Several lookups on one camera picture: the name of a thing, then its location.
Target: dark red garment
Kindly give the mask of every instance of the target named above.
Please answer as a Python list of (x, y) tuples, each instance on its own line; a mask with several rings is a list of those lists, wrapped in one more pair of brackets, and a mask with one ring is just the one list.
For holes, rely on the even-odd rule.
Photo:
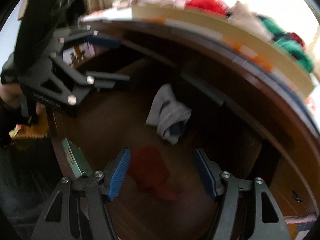
[(221, 0), (191, 0), (186, 3), (187, 7), (196, 7), (218, 14), (226, 14), (226, 5)]
[(297, 33), (289, 33), (289, 36), (291, 37), (291, 39), (293, 41), (296, 41), (302, 47), (302, 49), (305, 51), (305, 49), (306, 49), (305, 44), (304, 44), (303, 40), (299, 37), (299, 35), (297, 35)]
[(166, 184), (170, 172), (155, 147), (144, 147), (132, 152), (127, 174), (134, 179), (138, 190), (142, 192), (165, 200), (178, 198), (178, 194)]

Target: white wall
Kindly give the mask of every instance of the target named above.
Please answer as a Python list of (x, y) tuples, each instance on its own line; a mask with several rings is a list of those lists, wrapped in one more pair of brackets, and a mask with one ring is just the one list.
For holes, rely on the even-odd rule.
[(18, 13), (21, 1), (14, 8), (9, 18), (0, 31), (0, 72), (9, 55), (14, 51), (21, 21), (18, 21)]

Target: red cloth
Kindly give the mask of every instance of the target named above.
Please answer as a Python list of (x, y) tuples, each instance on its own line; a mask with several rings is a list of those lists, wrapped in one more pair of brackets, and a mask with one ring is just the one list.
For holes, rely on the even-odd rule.
[(291, 39), (293, 41), (296, 41), (302, 47), (303, 51), (305, 51), (305, 49), (306, 49), (305, 44), (297, 33), (289, 33), (289, 36), (291, 37)]
[(226, 5), (221, 0), (191, 0), (186, 3), (187, 7), (197, 7), (218, 14), (226, 14)]
[(134, 179), (140, 191), (165, 200), (178, 198), (178, 194), (166, 185), (170, 172), (155, 147), (144, 147), (132, 152), (127, 174)]

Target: dark trousers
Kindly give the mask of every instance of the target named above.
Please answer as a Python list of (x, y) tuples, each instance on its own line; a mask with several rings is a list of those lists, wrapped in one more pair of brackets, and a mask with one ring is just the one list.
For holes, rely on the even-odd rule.
[(62, 174), (47, 138), (0, 148), (0, 208), (23, 240), (33, 229)]

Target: gray cloth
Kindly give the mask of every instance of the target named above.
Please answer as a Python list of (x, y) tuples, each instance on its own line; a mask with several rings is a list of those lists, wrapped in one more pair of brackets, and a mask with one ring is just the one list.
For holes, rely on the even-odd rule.
[(156, 126), (162, 139), (176, 144), (190, 116), (191, 109), (178, 102), (171, 85), (165, 84), (153, 99), (146, 125)]

